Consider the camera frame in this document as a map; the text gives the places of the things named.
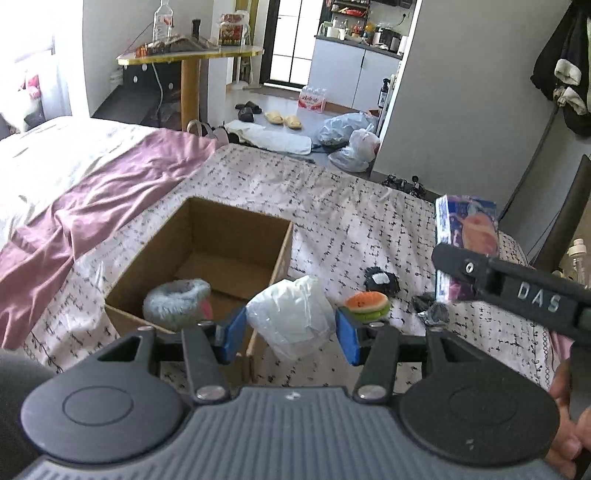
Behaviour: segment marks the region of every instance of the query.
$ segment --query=table leg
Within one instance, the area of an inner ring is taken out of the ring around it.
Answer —
[[[183,131],[191,120],[199,120],[199,69],[201,60],[183,60],[181,66],[181,124]]]

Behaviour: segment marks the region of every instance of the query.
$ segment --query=black shoe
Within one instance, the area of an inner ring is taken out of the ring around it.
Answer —
[[[238,119],[241,122],[253,123],[255,121],[255,117],[252,114],[252,109],[249,106],[246,106],[246,107],[242,108],[238,112]]]
[[[236,110],[242,110],[243,108],[248,107],[252,110],[252,113],[259,114],[262,113],[261,107],[259,107],[255,102],[251,102],[250,100],[246,103],[239,103],[235,106]]]

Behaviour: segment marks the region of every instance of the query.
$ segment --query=white cabinet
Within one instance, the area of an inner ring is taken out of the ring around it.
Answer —
[[[400,60],[383,53],[317,39],[308,85],[326,89],[326,100],[364,111],[378,107],[384,79]]]
[[[316,40],[308,85],[326,89],[326,100],[351,107],[355,100],[365,50]]]
[[[396,74],[400,60],[365,50],[365,58],[359,75],[359,84],[353,101],[353,108],[363,112],[378,107],[379,91],[384,85],[384,79]]]

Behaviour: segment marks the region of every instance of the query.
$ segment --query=black controller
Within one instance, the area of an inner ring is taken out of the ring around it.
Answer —
[[[591,365],[591,294],[449,245],[438,245],[433,261],[473,284],[480,299],[576,340],[576,418],[590,398],[591,375],[579,374]],[[405,336],[361,324],[346,309],[336,320],[345,357],[364,365],[351,395],[341,387],[253,386],[231,396],[218,365],[236,354],[244,311],[174,335],[129,334],[27,398],[22,425],[46,455],[20,478],[561,478],[543,461],[559,420],[543,389],[439,327]],[[186,363],[189,396],[157,378],[163,361]],[[421,363],[423,379],[393,395],[399,362]]]

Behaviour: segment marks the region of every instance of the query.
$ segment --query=yellow slipper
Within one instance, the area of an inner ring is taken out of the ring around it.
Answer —
[[[292,130],[301,130],[300,119],[297,118],[295,115],[290,115],[288,117],[285,117],[284,122]]]
[[[283,124],[283,117],[277,110],[273,110],[272,112],[265,112],[265,118],[269,120],[269,123],[273,125]]]

